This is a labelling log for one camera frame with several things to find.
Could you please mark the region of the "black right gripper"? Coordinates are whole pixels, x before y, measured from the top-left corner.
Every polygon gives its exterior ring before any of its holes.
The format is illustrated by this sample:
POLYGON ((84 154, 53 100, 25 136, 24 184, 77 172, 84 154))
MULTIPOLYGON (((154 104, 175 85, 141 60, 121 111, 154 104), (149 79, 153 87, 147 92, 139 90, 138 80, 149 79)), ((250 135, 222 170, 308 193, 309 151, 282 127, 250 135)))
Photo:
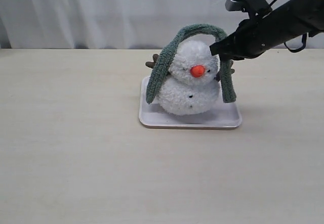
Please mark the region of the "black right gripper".
POLYGON ((308 32, 308 26, 291 11, 276 9, 257 24, 236 31, 235 35, 216 38, 209 46, 220 62, 254 59, 265 51, 308 32))

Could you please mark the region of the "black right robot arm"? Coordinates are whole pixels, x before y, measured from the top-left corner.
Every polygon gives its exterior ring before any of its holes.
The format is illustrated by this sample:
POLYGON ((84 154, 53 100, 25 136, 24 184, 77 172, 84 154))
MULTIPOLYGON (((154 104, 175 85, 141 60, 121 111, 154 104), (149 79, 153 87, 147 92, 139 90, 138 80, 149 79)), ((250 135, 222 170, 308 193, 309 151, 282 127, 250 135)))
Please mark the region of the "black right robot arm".
POLYGON ((212 55, 221 59, 254 59, 269 49, 301 37, 299 48, 305 49, 307 39, 323 32, 323 0, 289 0, 272 9, 266 0, 227 0, 228 11, 247 12, 236 31, 210 45, 212 55))

